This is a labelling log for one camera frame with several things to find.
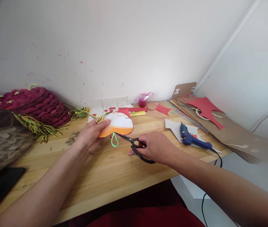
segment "wooden table surface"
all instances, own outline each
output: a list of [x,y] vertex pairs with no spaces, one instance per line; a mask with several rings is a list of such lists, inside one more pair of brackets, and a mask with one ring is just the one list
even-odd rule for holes
[[[193,125],[173,113],[164,117]],[[136,116],[132,117],[132,120],[134,130],[130,136],[133,138],[142,133],[160,131],[179,149],[200,160],[210,162],[218,158],[212,151],[179,143],[172,131],[165,128],[164,118]],[[0,204],[0,213],[47,172],[60,155],[69,148],[65,141],[70,134],[79,131],[86,123],[87,118],[72,121],[71,125],[67,126],[67,130],[62,131],[63,136],[50,137],[47,144],[36,142],[29,151],[12,164],[12,167],[24,167],[27,171]],[[201,129],[198,129],[198,132],[206,142],[212,143],[214,148],[223,152],[220,154],[222,157],[232,153],[211,135],[205,134]],[[137,156],[129,157],[130,143],[121,138],[118,138],[118,141],[119,146],[115,148],[111,145],[110,138],[106,138],[101,149],[89,157],[59,211],[56,224],[178,175],[176,171],[165,165],[158,163],[152,165],[143,162]]]

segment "power cord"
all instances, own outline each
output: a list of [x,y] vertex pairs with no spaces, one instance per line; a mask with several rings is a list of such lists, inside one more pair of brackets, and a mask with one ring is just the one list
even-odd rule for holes
[[[222,168],[222,159],[220,157],[220,155],[217,153],[217,151],[215,151],[213,148],[211,149],[212,152],[214,152],[215,154],[217,154],[220,158],[220,168]],[[201,204],[201,211],[202,211],[202,215],[203,215],[203,219],[204,219],[204,222],[205,222],[205,226],[207,227],[207,223],[206,223],[206,220],[205,220],[205,217],[204,217],[204,213],[203,213],[203,203],[204,203],[204,198],[207,194],[205,193],[204,196],[203,196],[203,199],[202,199],[202,204]]]

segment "yellow ruler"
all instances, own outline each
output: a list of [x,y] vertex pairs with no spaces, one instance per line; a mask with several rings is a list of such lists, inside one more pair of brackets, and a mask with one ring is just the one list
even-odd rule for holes
[[133,117],[133,116],[140,116],[140,115],[145,115],[145,114],[146,114],[145,111],[138,111],[138,112],[130,113],[130,116]]

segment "plastic cup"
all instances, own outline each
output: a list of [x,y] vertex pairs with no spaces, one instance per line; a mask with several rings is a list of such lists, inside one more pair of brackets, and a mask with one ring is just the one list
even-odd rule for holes
[[138,95],[138,104],[140,108],[144,108],[147,104],[147,100],[149,96],[147,94],[139,94]]

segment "scissor blade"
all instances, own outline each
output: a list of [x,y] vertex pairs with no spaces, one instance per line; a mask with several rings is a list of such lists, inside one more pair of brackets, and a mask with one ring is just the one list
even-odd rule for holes
[[128,136],[120,135],[119,133],[115,133],[115,134],[119,135],[122,139],[125,139],[125,140],[127,140],[127,141],[129,141],[129,142],[132,141],[132,138],[130,138],[130,137],[128,137]]

